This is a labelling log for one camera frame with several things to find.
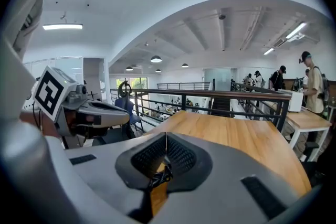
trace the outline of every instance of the blue chair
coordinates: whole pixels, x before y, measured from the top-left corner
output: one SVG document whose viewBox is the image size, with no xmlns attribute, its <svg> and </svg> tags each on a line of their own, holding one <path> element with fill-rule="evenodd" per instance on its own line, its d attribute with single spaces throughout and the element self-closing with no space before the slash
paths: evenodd
<svg viewBox="0 0 336 224">
<path fill-rule="evenodd" d="M 114 105 L 121 108 L 121 109 L 124 109 L 122 107 L 122 98 L 116 99 L 116 101 L 114 102 Z M 144 132 L 143 127 L 142 127 L 141 118 L 139 116 L 133 114 L 133 107 L 134 107 L 134 104 L 130 100 L 127 100 L 127 109 L 126 110 L 128 111 L 128 113 L 130 115 L 130 124 L 131 125 L 134 124 L 135 130 L 137 131 L 136 123 L 140 122 L 141 130 L 142 130 L 142 132 Z"/>
</svg>

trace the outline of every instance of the wooden tabletop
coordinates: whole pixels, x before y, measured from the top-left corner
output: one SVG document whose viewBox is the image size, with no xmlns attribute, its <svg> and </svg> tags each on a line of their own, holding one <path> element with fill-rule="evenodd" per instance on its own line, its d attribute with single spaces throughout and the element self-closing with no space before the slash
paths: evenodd
<svg viewBox="0 0 336 224">
<path fill-rule="evenodd" d="M 176 132 L 237 148 L 280 175 L 299 195 L 311 189 L 306 172 L 286 140 L 267 121 L 251 121 L 180 111 L 146 134 Z M 165 197 L 152 192 L 153 213 Z"/>
<path fill-rule="evenodd" d="M 276 103 L 266 102 L 271 105 L 274 109 L 277 108 Z M 328 128 L 331 123 L 322 117 L 314 114 L 306 108 L 301 109 L 300 112 L 287 112 L 286 120 L 293 123 L 299 129 L 316 129 L 316 128 Z"/>
</svg>

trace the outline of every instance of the black shirt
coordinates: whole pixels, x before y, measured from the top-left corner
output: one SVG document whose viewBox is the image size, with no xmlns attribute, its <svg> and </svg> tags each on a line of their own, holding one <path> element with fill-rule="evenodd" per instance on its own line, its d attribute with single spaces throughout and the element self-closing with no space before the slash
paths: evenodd
<svg viewBox="0 0 336 224">
<path fill-rule="evenodd" d="M 279 73 L 279 71 L 275 71 L 270 80 L 273 83 L 273 88 L 276 91 L 278 89 L 282 89 L 283 78 L 282 78 L 282 75 Z"/>
</svg>

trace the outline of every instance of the staircase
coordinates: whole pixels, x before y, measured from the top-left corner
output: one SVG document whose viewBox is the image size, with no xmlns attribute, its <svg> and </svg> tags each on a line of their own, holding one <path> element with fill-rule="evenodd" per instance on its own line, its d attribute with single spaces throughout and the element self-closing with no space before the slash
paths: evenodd
<svg viewBox="0 0 336 224">
<path fill-rule="evenodd" d="M 214 104 L 212 106 L 213 109 L 227 110 L 230 111 L 230 99 L 229 98 L 215 98 Z M 233 118 L 233 114 L 228 114 L 225 112 L 211 112 L 211 115 L 214 116 L 222 116 L 227 118 Z"/>
</svg>

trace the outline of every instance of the black cap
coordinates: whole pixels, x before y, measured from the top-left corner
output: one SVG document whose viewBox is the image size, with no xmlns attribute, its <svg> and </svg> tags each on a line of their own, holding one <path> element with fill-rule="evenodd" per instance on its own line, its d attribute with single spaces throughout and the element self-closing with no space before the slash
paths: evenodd
<svg viewBox="0 0 336 224">
<path fill-rule="evenodd" d="M 307 51 L 304 51 L 301 55 L 302 62 L 304 62 L 308 57 L 311 57 L 311 54 Z"/>
<path fill-rule="evenodd" d="M 280 70 L 282 71 L 282 73 L 286 74 L 286 67 L 285 66 L 281 66 Z"/>
</svg>

